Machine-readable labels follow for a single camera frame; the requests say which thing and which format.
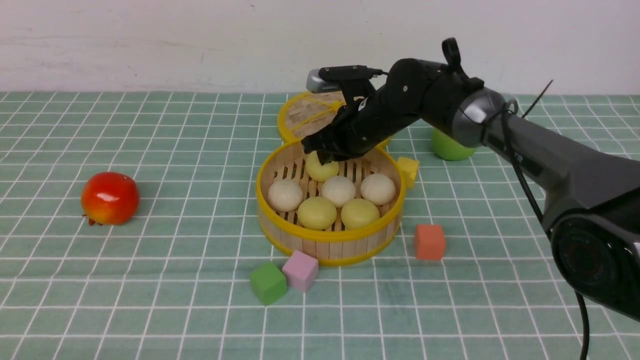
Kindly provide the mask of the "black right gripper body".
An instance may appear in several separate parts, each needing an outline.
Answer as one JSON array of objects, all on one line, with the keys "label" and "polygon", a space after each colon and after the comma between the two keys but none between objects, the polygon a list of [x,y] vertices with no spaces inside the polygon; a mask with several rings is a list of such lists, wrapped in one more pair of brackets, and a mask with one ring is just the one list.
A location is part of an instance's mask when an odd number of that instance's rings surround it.
[{"label": "black right gripper body", "polygon": [[302,150],[323,151],[343,155],[343,161],[361,158],[382,141],[419,120],[423,85],[392,83],[385,85],[358,104],[349,105],[329,125],[304,137]]}]

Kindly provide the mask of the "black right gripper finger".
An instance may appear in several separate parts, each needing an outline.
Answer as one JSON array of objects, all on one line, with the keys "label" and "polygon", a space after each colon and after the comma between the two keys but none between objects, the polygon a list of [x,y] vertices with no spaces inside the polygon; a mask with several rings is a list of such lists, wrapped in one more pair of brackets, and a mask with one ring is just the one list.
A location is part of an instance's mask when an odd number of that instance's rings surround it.
[{"label": "black right gripper finger", "polygon": [[339,152],[333,152],[328,150],[322,151],[322,164],[329,164],[333,162],[343,161],[343,155]]},{"label": "black right gripper finger", "polygon": [[321,158],[318,156],[317,151],[313,151],[309,153],[309,163],[310,164],[322,164]]}]

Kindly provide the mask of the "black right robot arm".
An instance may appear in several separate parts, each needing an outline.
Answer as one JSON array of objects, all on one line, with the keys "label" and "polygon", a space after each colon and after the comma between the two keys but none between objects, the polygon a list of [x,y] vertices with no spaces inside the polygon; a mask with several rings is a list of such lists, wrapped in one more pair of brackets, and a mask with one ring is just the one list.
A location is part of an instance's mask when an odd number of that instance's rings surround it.
[{"label": "black right robot arm", "polygon": [[[386,75],[378,89],[370,79]],[[320,162],[363,157],[419,119],[467,148],[484,146],[544,189],[541,227],[553,259],[579,294],[639,319],[640,164],[599,152],[517,115],[483,81],[446,63],[404,58],[388,71],[364,65],[310,71],[314,94],[341,91],[334,120],[302,139]]]}]

